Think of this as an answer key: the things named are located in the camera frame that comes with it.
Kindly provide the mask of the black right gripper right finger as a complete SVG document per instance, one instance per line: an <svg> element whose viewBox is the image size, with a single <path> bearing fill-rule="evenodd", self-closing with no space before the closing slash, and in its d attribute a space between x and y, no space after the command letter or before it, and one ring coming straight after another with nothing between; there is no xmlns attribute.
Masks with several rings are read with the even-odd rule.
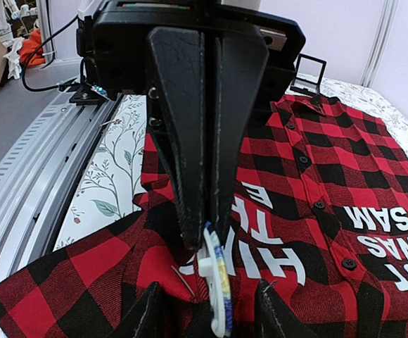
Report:
<svg viewBox="0 0 408 338"><path fill-rule="evenodd" d="M273 284L260 280L255 290L255 337L315 338L317 335L297 319Z"/></svg>

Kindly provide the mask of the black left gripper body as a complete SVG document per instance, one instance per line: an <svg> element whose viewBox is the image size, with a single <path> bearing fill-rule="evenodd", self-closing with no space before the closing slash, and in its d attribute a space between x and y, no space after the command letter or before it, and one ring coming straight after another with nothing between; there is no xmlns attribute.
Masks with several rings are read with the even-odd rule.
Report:
<svg viewBox="0 0 408 338"><path fill-rule="evenodd" d="M151 100L151 122L193 114L205 87L209 122L267 113L295 76L305 45L299 25L252 4L221 1L92 1L78 10L77 52L87 77L109 94Z"/></svg>

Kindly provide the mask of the red black plaid shirt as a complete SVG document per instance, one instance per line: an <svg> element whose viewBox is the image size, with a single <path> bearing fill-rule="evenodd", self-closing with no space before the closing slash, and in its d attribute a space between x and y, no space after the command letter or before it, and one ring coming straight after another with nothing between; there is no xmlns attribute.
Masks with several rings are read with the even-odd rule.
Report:
<svg viewBox="0 0 408 338"><path fill-rule="evenodd" d="M107 337L154 282L162 337L213 335L152 139L141 183L138 212L0 283L8 337ZM255 337L260 280L317 337L408 337L408 158L382 120L284 96L243 140L228 224L234 337Z"/></svg>

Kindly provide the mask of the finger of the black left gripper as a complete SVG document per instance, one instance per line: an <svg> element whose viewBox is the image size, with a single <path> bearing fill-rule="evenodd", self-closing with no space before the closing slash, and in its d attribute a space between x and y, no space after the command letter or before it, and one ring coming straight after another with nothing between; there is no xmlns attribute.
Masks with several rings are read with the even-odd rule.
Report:
<svg viewBox="0 0 408 338"><path fill-rule="evenodd" d="M148 33L151 82L165 135L155 136L170 176L184 246L202 246L204 221L205 59L204 35L156 27Z"/></svg>
<svg viewBox="0 0 408 338"><path fill-rule="evenodd" d="M257 97L269 52L259 31L225 32L214 43L210 122L210 221L220 239L229 233L243 136Z"/></svg>

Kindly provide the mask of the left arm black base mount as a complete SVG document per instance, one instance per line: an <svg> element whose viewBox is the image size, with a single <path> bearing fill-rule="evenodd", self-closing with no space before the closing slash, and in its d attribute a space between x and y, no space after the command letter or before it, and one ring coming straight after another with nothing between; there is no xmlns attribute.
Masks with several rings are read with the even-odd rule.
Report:
<svg viewBox="0 0 408 338"><path fill-rule="evenodd" d="M68 102L76 106L99 106L106 101L115 101L117 98L114 91L107 91L87 81L78 82L76 79L58 84L58 91L70 93Z"/></svg>

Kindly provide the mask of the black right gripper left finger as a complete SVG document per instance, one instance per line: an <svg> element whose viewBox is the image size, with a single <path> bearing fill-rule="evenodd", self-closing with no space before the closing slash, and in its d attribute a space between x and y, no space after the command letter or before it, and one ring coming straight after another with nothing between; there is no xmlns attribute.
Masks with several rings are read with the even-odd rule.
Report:
<svg viewBox="0 0 408 338"><path fill-rule="evenodd" d="M162 288L158 282L149 285L107 337L162 337Z"/></svg>

